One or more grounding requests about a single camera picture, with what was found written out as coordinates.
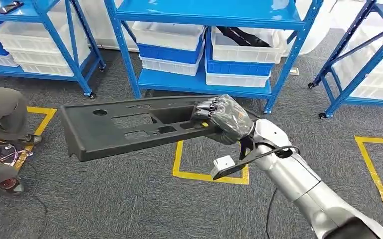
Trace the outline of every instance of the shoe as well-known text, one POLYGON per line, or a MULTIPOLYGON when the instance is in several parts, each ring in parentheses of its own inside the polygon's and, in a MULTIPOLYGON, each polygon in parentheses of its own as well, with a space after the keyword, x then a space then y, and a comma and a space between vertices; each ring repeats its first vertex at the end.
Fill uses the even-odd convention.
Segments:
POLYGON ((7 146, 9 144, 20 145, 20 146, 34 146, 42 142, 42 136, 28 134, 26 137, 18 140, 3 140, 0 139, 0 146, 7 146))
POLYGON ((10 178, 0 183, 0 189, 13 196, 18 196, 24 192, 24 186, 19 178, 10 178))

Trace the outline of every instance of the yellow tape marking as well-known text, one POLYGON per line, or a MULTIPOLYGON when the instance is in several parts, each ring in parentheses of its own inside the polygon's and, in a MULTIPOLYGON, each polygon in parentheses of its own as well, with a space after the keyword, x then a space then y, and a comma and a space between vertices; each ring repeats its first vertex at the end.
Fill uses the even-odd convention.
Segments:
POLYGON ((363 160, 366 163, 367 170, 370 173, 370 176, 375 183, 379 195, 381 196, 382 202, 383 202, 383 184, 376 173, 375 168, 373 167, 372 161, 369 158, 369 154, 367 153, 366 148, 364 147, 364 143, 382 143, 383 144, 383 138, 364 138, 364 137, 357 137, 354 136, 354 140, 357 143, 357 146, 360 149, 360 153, 362 154, 363 160))
POLYGON ((241 174, 242 174, 241 178, 223 177, 215 181, 212 180, 212 176, 208 174, 181 172, 179 168, 181 166, 183 145, 184 145, 184 141, 179 141, 177 143, 174 167, 172 169, 173 176, 179 177, 179 178, 201 180, 201 181, 208 181, 208 182, 215 182, 215 183, 231 183, 231 184, 244 184, 244 185, 249 184, 249 168, 247 165, 241 170, 241 174))
MULTIPOLYGON (((45 128, 49 124, 50 120, 55 115, 56 109, 27 106, 27 111, 29 113, 46 114, 45 118, 42 120, 42 123, 40 123, 39 127, 36 129, 36 132, 34 133, 34 135, 40 136, 43 134, 43 132, 45 131, 45 128)), ((24 149, 31 151, 33 149, 33 146, 28 146, 28 147, 25 147, 24 149)), ((27 159, 26 156, 27 155, 25 153, 23 153, 18 158, 17 162, 14 165, 14 167, 16 168, 17 171, 19 171, 20 168, 22 167, 22 165, 24 164, 25 160, 27 159)))

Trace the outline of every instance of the person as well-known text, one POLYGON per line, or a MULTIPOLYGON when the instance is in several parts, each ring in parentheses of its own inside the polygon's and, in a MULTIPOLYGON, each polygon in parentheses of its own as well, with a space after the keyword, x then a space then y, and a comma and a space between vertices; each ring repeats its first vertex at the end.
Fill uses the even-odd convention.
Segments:
MULTIPOLYGON (((27 101, 21 92, 0 87, 0 146, 32 146, 41 143, 40 136, 27 133, 27 101)), ((0 162, 0 189, 19 195, 24 187, 15 168, 0 162)))

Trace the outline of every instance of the wire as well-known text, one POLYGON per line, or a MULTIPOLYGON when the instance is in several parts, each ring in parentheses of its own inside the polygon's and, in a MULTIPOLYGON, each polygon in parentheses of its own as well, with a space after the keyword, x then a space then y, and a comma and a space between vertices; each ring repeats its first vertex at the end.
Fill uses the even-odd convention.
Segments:
POLYGON ((275 188, 275 191, 272 194, 272 197, 270 198, 269 207, 267 208, 267 215, 266 215, 266 235, 267 238, 270 239, 269 235, 269 218, 270 218, 270 210, 272 209, 273 200, 275 198, 276 192, 278 191, 278 188, 275 188))
MULTIPOLYGON (((34 167, 29 161, 27 161, 27 160, 25 160, 25 162, 28 164, 28 165, 30 165, 31 166, 31 168, 34 170, 34 178, 35 179, 37 179, 37 175, 38 175, 38 173, 37 173, 37 169, 36 169, 36 167, 34 167)), ((43 208, 45 209, 45 212, 44 212, 44 215, 43 215, 43 226, 42 226, 42 228, 40 229, 40 234, 39 234, 39 236, 37 237, 37 239, 40 239, 40 238, 42 238, 42 236, 43 236, 43 233, 44 233, 44 231, 45 231, 45 229, 46 229, 46 226, 47 226, 47 213, 48 213, 48 208, 47 208, 47 205, 38 197, 38 196, 36 196, 34 193, 31 193, 31 195, 32 195, 32 197, 33 198, 35 198, 42 206, 43 206, 43 208)))

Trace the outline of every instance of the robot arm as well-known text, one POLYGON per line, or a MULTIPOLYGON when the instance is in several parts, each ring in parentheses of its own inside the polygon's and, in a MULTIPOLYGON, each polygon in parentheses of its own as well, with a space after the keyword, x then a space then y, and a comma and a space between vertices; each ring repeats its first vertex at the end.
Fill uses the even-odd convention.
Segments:
MULTIPOLYGON (((285 154, 270 153, 275 148, 290 146, 284 131, 266 119, 255 123, 252 135, 255 148, 241 162, 254 162, 293 202, 311 224, 319 239, 383 239, 383 227, 341 199, 307 165, 295 149, 285 154)), ((230 157, 214 161, 213 178, 228 175, 238 165, 230 157)))

